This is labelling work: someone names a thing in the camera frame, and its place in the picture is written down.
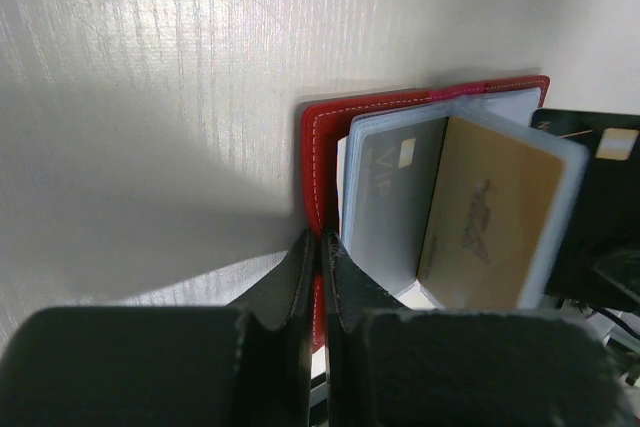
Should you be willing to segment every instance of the logo on card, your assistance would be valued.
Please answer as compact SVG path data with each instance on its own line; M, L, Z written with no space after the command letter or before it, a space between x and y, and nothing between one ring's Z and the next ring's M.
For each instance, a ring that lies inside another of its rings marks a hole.
M413 163L413 152L416 146L416 139L406 139L398 147L390 147L385 150L375 160L373 166L375 175L373 176L373 188L380 197L385 197L391 191L391 180L396 170L409 167Z
M487 207L486 203L486 194L490 186L489 179L476 186L462 235L462 247L471 250L476 257L487 265L491 263L491 259L489 258L487 246L482 240L482 234L487 230L489 218L491 217L491 209Z

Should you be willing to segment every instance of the card holder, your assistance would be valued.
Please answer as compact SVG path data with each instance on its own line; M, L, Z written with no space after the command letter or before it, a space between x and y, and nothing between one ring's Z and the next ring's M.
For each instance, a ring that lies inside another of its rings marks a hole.
M527 127L541 93L465 95L352 120L338 161L340 237L382 288L400 295L415 283L447 119L470 109Z
M348 135L351 121L361 114L401 109L463 95L507 92L538 87L541 107L549 88L549 78L542 75L489 80L444 89L427 89L367 95L319 102L302 115L301 161L305 212L313 232L338 227L336 195L337 143ZM324 345L324 304L322 278L314 281L314 350Z

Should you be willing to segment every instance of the gold card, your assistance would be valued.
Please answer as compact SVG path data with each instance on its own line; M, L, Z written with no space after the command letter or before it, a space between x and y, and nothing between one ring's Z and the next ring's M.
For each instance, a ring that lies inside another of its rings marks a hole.
M458 117L446 131L418 267L445 308L513 309L564 162Z

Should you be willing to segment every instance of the credit card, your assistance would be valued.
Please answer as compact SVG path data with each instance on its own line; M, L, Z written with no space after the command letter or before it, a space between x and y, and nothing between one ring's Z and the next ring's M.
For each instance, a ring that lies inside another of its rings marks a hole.
M640 116L540 109L531 126L586 147L590 156L548 293L635 310L640 275L622 259L640 247Z
M449 119L418 279L446 308L532 308L584 157L569 165L545 145L550 136L531 137L531 129L512 134L480 120ZM563 190L569 195L558 200Z

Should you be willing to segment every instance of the black card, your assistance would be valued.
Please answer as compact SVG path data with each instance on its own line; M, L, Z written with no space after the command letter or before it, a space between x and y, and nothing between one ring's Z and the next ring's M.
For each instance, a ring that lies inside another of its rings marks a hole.
M640 116L540 109L531 126L590 153L547 293L635 310L640 270L620 261L640 248Z

